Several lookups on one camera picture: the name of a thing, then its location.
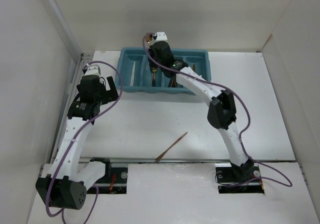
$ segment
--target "white table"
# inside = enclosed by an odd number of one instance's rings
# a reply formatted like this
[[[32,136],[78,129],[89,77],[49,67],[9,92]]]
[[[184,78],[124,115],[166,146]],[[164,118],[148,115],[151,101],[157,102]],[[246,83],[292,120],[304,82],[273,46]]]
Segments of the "white table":
[[[93,60],[116,67],[119,56],[120,51],[96,51]],[[252,124],[242,136],[248,153],[258,160],[295,160],[262,54],[209,52],[209,59],[212,81],[232,88],[250,111]],[[111,68],[100,67],[102,76],[115,76]],[[238,101],[236,107],[241,130],[247,116]],[[119,103],[95,121],[82,157],[153,159],[188,132],[163,159],[228,160],[207,114],[208,107],[197,96],[123,93]]]
[[[100,194],[87,224],[319,224],[297,163],[272,163],[293,183],[264,180],[265,194],[218,194],[213,163],[129,165],[127,194]],[[46,164],[45,177],[50,165]],[[261,175],[283,180],[260,166]],[[95,195],[81,210],[66,210],[67,223],[82,224]],[[28,224],[61,224],[36,194]]]

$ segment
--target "bolt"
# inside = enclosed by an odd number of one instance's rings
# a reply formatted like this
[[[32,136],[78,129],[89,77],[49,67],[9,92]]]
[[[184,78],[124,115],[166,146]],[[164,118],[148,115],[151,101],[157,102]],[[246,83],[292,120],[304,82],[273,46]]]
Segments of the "bolt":
[[[126,179],[127,177],[128,177],[128,173],[126,173],[125,171],[121,173],[122,179]]]
[[[253,172],[253,175],[255,176],[255,177],[257,177],[257,178],[259,178],[261,175],[260,175],[260,171],[258,171],[258,170],[255,170],[254,172]]]
[[[223,178],[224,176],[222,175],[222,171],[221,170],[218,170],[217,173],[216,173],[216,176],[218,178]]]

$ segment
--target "wall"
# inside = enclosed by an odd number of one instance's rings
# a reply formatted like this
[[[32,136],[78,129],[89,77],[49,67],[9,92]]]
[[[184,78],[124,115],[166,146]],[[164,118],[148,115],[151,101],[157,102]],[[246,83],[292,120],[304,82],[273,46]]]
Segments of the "wall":
[[[175,48],[259,51],[290,0],[56,0],[81,49],[140,47],[165,31]]]
[[[71,56],[40,0],[0,0],[0,217],[27,222]]]
[[[291,0],[262,53],[320,217],[319,13],[319,0]]]

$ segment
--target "brown stick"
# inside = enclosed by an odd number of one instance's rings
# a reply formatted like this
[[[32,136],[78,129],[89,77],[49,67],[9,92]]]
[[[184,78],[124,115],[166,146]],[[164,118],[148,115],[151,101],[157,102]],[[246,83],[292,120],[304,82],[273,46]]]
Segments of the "brown stick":
[[[165,150],[160,156],[158,156],[158,157],[155,159],[155,163],[159,162],[159,161],[164,157],[164,155],[165,155],[171,148],[173,148],[173,147],[175,146],[175,144],[177,144],[178,142],[180,142],[180,140],[181,140],[182,138],[184,138],[185,135],[187,135],[187,134],[188,134],[188,132],[186,132],[185,134],[183,134],[182,136],[180,136],[180,137],[178,138],[178,140],[176,140],[167,150]]]

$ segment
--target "blue tray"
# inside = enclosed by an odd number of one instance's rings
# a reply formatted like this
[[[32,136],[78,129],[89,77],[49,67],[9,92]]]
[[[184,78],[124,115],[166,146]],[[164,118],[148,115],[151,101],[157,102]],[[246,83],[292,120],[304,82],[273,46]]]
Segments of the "blue tray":
[[[176,60],[183,60],[188,63],[190,67],[195,65],[195,72],[205,80],[211,81],[210,61],[206,50],[171,49],[171,51]],[[123,90],[128,93],[141,91],[146,93],[166,92],[169,94],[193,94],[182,85],[178,85],[178,87],[168,87],[170,79],[165,77],[160,69],[155,73],[155,86],[151,86],[152,72],[150,71],[148,57],[143,48],[123,48],[118,60],[117,69],[123,78]],[[118,89],[121,87],[117,75],[115,75],[115,86]]]

